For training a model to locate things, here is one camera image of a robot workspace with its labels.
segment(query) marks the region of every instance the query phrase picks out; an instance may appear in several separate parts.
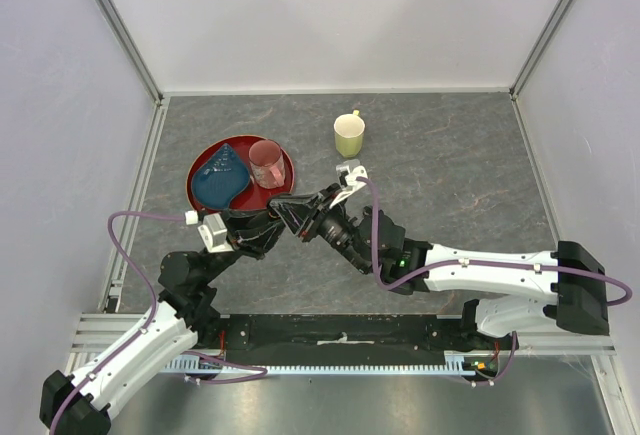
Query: yellow mug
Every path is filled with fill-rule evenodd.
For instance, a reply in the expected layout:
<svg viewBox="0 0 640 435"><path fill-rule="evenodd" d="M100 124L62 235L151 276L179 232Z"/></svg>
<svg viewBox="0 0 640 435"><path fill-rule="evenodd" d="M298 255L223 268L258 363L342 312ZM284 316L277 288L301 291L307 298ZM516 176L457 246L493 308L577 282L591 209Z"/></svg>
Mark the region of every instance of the yellow mug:
<svg viewBox="0 0 640 435"><path fill-rule="evenodd" d="M336 137L336 149L344 158L353 158L362 148L364 138L364 120L360 118L360 111L340 115L333 124Z"/></svg>

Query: pink mug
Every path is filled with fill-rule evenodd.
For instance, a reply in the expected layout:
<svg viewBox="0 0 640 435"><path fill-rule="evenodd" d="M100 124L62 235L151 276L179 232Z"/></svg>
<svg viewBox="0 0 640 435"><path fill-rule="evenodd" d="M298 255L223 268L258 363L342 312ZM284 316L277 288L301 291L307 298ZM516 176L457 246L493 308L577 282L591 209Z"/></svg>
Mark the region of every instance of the pink mug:
<svg viewBox="0 0 640 435"><path fill-rule="evenodd" d="M273 140L260 140L251 145L249 162L256 183L262 188L284 185L284 157L280 145Z"/></svg>

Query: round plate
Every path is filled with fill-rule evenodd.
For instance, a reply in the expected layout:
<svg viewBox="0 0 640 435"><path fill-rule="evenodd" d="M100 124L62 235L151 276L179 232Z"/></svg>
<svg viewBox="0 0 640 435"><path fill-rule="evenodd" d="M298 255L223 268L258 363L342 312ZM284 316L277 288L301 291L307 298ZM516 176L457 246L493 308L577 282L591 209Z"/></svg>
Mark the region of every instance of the round plate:
<svg viewBox="0 0 640 435"><path fill-rule="evenodd" d="M225 143L231 145L231 148L236 151L240 159L247 165L249 173L251 174L251 164L249 163L249 149L251 148L251 145L259 142L260 140L265 139L263 137L258 137L257 135L239 135L237 137L229 137L214 143L204 152L202 152L200 156L196 158L196 161L193 162L193 165L191 165L191 168L189 169L189 175L187 175L187 198L189 199L189 203L191 204L191 206L196 210L205 209L209 213L218 212L219 210L213 210L209 207L205 207L195 199L193 193L191 193L191 179L193 178L193 175ZM253 174L251 174L251 181L249 182L249 186L231 201L231 205L229 206L229 208L233 210L260 210L267 207L267 201L274 195L277 195L279 193L291 193L291 191L293 190L293 184L295 182L293 163L291 162L291 158L289 157L287 152L285 152L284 150L282 150L282 157L284 158L285 170L285 182L282 187L273 189L262 188L254 182Z"/></svg>

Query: white wall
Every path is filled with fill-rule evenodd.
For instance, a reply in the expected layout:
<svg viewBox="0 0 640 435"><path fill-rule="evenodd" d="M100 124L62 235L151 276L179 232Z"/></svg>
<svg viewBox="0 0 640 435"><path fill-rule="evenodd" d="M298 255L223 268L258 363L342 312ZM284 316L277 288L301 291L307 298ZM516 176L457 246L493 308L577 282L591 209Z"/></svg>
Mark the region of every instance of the white wall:
<svg viewBox="0 0 640 435"><path fill-rule="evenodd" d="M610 310L640 402L640 11L638 0L577 0L521 97L562 235L638 293Z"/></svg>
<svg viewBox="0 0 640 435"><path fill-rule="evenodd" d="M94 0L0 0L0 433L44 433L152 112Z"/></svg>
<svg viewBox="0 0 640 435"><path fill-rule="evenodd" d="M114 0L165 91L508 87L557 0Z"/></svg>

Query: dark blue dish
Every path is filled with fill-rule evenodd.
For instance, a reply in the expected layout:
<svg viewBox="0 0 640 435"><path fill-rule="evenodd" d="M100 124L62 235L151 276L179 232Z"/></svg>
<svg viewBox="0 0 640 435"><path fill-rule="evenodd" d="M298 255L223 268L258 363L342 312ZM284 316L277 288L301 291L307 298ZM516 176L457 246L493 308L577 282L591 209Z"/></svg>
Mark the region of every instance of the dark blue dish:
<svg viewBox="0 0 640 435"><path fill-rule="evenodd" d="M198 169L191 180L195 199L212 210L229 208L249 185L249 169L228 143Z"/></svg>

